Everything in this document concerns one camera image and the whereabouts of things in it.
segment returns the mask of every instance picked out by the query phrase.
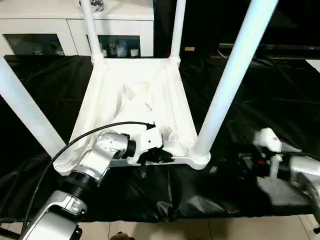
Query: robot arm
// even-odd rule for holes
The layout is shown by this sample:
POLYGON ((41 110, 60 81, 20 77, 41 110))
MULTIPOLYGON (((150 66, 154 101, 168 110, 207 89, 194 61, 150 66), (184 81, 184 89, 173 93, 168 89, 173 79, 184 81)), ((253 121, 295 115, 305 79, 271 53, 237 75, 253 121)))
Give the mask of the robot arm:
POLYGON ((312 205, 313 215, 320 223, 320 162, 299 152, 296 153, 297 156, 283 160, 281 155, 285 156, 286 152, 282 152, 282 143, 271 128, 264 128, 256 133, 253 144, 271 152, 269 176, 285 180, 306 194, 312 205))
POLYGON ((92 148, 82 155, 79 164, 66 177, 61 189, 50 196, 20 239, 79 240, 82 230, 76 220, 87 212, 87 202, 101 184, 111 161, 126 158, 138 161, 143 153, 162 146, 163 138, 157 127, 147 129, 133 139, 112 130, 102 131, 92 148))

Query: black fabric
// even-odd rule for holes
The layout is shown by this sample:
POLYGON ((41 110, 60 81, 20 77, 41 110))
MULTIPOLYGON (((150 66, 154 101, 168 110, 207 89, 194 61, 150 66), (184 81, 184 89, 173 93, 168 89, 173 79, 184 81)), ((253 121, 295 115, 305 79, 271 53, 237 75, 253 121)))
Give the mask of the black fabric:
MULTIPOLYGON (((35 102, 67 142, 93 69, 87 56, 7 56, 35 102)), ((225 59, 183 59, 180 73, 192 118, 199 131, 226 64, 225 59)), ((233 145, 251 142, 255 130, 270 127, 283 140, 320 156, 318 90, 320 74, 302 60, 278 61, 283 70, 254 61, 211 149, 203 170, 186 165, 112 168, 88 204, 83 221, 174 221, 310 214, 307 199, 281 180, 215 173, 233 145)), ((21 221, 49 156, 1 99, 2 155, 0 221, 21 221)), ((48 171, 31 215, 62 182, 48 171)))

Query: white pole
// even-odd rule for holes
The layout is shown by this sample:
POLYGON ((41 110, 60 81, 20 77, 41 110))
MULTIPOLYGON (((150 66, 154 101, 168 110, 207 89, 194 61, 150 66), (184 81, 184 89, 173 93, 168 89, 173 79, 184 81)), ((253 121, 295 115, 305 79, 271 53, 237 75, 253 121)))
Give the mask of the white pole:
POLYGON ((95 63, 104 59, 101 53, 98 35, 96 34, 95 20, 91 9, 90 0, 81 0, 82 11, 91 48, 91 61, 95 63))
POLYGON ((198 139, 190 151, 192 159, 207 161, 210 149, 244 78, 278 0, 252 0, 229 60, 204 119, 198 139))
POLYGON ((170 58, 180 63, 180 47, 186 10, 186 0, 177 0, 174 17, 170 58))
MULTIPOLYGON (((0 95, 50 157, 66 145, 3 57, 0 57, 0 95)), ((17 141, 24 144, 24 139, 20 139, 19 135, 17 141)), ((74 161, 73 154, 67 151, 54 162, 54 166, 58 172, 67 172, 74 161)))

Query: black cable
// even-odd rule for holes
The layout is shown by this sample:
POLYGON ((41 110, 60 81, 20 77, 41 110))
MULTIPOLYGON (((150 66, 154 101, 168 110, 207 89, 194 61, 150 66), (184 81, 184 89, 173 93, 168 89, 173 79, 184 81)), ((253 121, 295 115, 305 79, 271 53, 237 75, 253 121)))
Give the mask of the black cable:
POLYGON ((52 159, 51 161, 48 163, 48 165, 45 167, 37 185, 36 185, 36 188, 33 192, 33 195, 31 197, 31 200, 29 202, 29 205, 28 205, 28 208, 26 210, 26 213, 25 213, 25 216, 24 216, 24 221, 23 221, 23 225, 22 225, 22 230, 21 230, 21 233, 26 229, 27 227, 27 223, 28 223, 28 219, 29 219, 29 214, 30 214, 30 210, 31 210, 31 207, 34 203, 34 200, 35 200, 35 197, 36 197, 36 194, 37 194, 37 191, 39 189, 39 186, 42 182, 42 180, 44 179, 45 177, 45 174, 47 173, 48 169, 50 168, 50 166, 54 163, 54 161, 64 152, 66 151, 69 147, 71 147, 73 144, 75 144, 77 141, 79 141, 80 139, 90 135, 90 134, 93 134, 95 132, 98 132, 100 130, 103 130, 103 129, 107 129, 107 128, 111 128, 111 127, 114 127, 114 126, 118 126, 118 125, 127 125, 127 124, 137 124, 137 125, 145 125, 146 126, 146 129, 151 129, 153 127, 155 127, 154 124, 150 124, 150 123, 145 123, 145 122, 139 122, 139 121, 124 121, 124 122, 116 122, 116 123, 112 123, 112 124, 108 124, 108 125, 105 125, 105 126, 101 126, 101 127, 97 127, 91 131, 88 131, 78 137, 76 137, 74 140, 72 140, 71 142, 69 142, 64 148, 62 148, 52 159))

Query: tiled floor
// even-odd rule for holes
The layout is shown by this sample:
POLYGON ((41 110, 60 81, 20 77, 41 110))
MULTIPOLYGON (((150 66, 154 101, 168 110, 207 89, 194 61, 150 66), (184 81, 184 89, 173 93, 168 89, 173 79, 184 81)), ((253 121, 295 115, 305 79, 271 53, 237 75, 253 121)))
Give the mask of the tiled floor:
MULTIPOLYGON (((80 223, 81 240, 108 240, 118 232, 136 240, 320 240, 312 215, 254 218, 190 219, 173 223, 80 223)), ((2 225, 19 233, 21 223, 2 225)))

